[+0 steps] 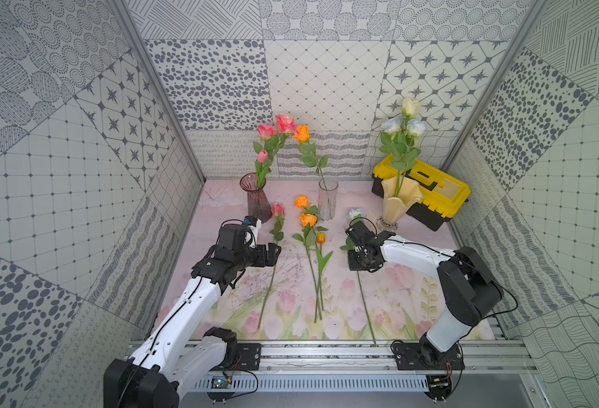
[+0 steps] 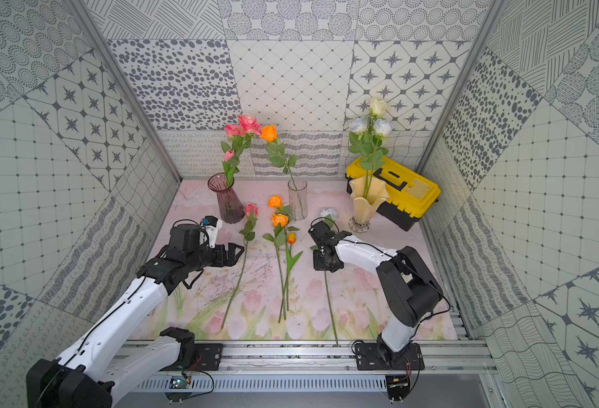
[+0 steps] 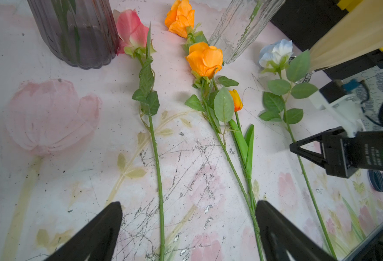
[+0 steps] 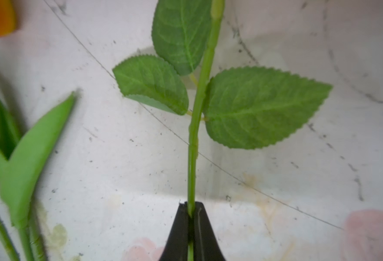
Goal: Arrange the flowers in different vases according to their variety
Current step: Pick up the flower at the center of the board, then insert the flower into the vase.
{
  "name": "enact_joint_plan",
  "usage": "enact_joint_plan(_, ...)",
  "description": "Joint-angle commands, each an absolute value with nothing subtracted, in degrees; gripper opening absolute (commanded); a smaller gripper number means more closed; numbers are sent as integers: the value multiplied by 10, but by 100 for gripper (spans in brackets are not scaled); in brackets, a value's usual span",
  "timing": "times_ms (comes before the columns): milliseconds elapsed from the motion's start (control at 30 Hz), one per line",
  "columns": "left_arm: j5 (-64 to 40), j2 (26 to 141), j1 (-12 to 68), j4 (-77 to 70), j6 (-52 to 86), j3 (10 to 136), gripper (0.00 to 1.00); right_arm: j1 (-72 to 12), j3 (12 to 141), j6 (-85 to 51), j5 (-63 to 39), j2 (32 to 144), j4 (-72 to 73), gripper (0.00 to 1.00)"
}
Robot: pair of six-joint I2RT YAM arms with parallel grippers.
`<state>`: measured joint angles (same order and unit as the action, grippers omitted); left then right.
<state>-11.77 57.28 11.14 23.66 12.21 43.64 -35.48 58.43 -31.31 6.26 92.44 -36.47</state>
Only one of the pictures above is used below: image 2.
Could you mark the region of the orange tulip flower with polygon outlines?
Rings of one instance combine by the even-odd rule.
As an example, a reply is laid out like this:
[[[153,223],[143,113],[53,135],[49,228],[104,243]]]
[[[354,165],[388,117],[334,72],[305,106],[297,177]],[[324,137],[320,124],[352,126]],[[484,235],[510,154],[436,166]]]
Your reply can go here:
[[[287,241],[285,246],[286,272],[283,275],[282,311],[280,312],[280,319],[284,320],[287,319],[287,313],[289,311],[289,288],[291,285],[291,272],[303,254],[302,252],[293,253],[293,247],[297,241],[296,231],[297,229],[295,229],[294,227],[291,228],[291,231],[287,234]]]

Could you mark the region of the pink rosebud flower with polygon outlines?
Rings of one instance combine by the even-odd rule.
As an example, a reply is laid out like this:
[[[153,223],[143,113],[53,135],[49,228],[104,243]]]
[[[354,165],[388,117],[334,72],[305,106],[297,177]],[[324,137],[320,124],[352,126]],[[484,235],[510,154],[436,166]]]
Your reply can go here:
[[[247,203],[244,206],[244,214],[245,214],[246,224],[239,231],[239,233],[243,236],[243,240],[244,240],[243,265],[242,265],[239,277],[237,279],[236,286],[235,286],[235,288],[234,288],[234,290],[233,290],[233,292],[231,294],[231,297],[229,299],[229,302],[227,304],[226,312],[225,312],[225,315],[223,317],[223,321],[222,321],[222,324],[221,324],[221,329],[225,328],[226,320],[227,320],[228,314],[229,314],[229,312],[231,310],[231,305],[232,305],[232,303],[233,303],[233,301],[234,301],[234,299],[235,299],[235,297],[236,297],[236,295],[237,295],[237,293],[238,293],[238,291],[240,289],[241,281],[243,279],[243,274],[245,272],[245,267],[247,265],[248,246],[249,246],[249,243],[251,241],[253,241],[254,238],[255,238],[254,228],[255,228],[255,226],[257,224],[257,221],[258,221],[258,212],[259,212],[258,207],[255,204],[251,203],[251,202]]]

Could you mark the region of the pink tulip flower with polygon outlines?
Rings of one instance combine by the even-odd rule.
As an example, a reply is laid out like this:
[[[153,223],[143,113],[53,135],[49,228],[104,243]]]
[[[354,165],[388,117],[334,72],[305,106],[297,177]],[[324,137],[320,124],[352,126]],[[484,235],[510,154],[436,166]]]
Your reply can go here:
[[[223,159],[223,170],[226,177],[226,187],[231,187],[234,182],[234,175],[237,170],[237,165],[234,160],[236,159],[235,152],[232,150],[226,151]]]

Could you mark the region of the orange rose large stem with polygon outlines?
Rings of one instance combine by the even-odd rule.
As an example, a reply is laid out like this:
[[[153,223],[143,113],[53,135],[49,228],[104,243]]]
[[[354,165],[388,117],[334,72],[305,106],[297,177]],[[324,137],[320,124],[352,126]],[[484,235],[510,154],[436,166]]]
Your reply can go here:
[[[260,139],[266,143],[266,151],[270,163],[276,168],[280,168],[284,174],[287,174],[291,180],[291,186],[297,190],[297,183],[294,178],[293,167],[296,165],[297,157],[287,154],[285,145],[278,139],[277,129],[274,125],[263,127]]]

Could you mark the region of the pink rose stem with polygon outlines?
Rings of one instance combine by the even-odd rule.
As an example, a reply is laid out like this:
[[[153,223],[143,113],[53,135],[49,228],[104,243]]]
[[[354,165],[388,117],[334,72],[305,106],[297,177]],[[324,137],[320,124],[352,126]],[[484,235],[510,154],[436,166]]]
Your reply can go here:
[[[255,117],[247,114],[238,117],[238,124],[231,125],[237,125],[243,131],[243,153],[251,147],[253,139],[259,137],[263,129],[263,125]]]
[[[226,151],[232,150],[235,152],[236,159],[234,160],[235,164],[238,166],[240,163],[239,159],[241,154],[243,154],[244,147],[244,139],[243,139],[243,131],[237,125],[226,125],[226,140],[221,142],[221,149],[223,151],[223,156]]]

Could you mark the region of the blue white rose stem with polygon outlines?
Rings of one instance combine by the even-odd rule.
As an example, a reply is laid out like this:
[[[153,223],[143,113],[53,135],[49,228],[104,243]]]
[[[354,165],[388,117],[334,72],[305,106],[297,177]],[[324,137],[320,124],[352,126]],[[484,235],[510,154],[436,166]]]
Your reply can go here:
[[[371,133],[369,117],[361,117],[350,124],[350,152],[360,155],[360,167],[366,172],[363,197],[367,198],[372,183],[372,154],[375,145]]]

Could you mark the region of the cream white rose stem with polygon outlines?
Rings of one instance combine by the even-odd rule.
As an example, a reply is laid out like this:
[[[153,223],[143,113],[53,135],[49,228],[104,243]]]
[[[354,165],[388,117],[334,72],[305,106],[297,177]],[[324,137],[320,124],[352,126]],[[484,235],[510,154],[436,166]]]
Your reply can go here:
[[[383,147],[384,140],[392,130],[392,125],[384,119],[387,102],[377,98],[370,99],[367,131],[363,136],[365,161],[362,161],[366,174],[364,197],[369,196],[373,173],[383,166],[383,157],[387,150]]]

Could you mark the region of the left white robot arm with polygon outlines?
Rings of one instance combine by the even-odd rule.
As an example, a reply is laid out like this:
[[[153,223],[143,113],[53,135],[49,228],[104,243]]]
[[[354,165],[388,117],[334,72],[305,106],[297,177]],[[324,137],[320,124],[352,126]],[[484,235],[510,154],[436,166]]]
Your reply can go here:
[[[114,407],[146,379],[164,369],[219,367],[222,344],[198,346],[192,331],[168,327],[130,357],[112,360],[144,319],[190,274],[232,267],[244,252],[233,242],[217,243],[222,221],[207,216],[172,227],[170,241],[139,268],[126,292],[79,340],[54,360],[38,360],[26,376],[30,407]]]

